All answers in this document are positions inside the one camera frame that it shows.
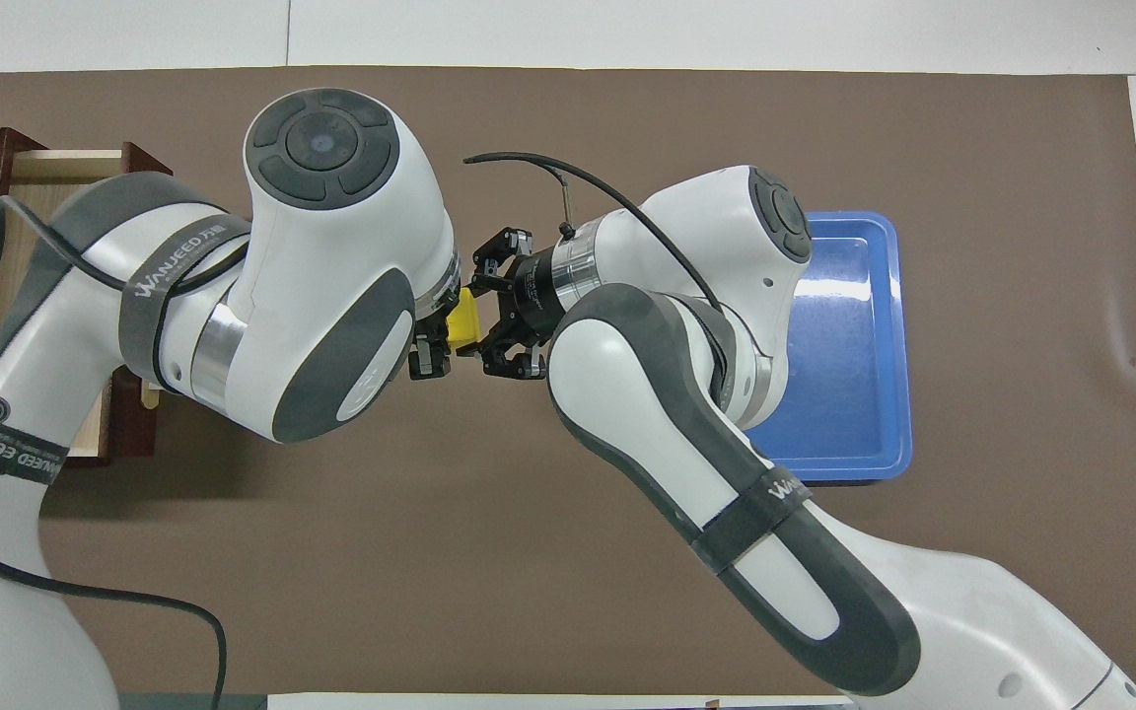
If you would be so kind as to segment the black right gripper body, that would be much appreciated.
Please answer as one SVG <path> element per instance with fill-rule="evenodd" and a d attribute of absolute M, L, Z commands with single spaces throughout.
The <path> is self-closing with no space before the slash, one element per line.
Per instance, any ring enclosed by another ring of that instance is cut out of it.
<path fill-rule="evenodd" d="M 553 251 L 515 257 L 506 279 L 504 339 L 548 341 L 565 316 L 553 283 Z"/>

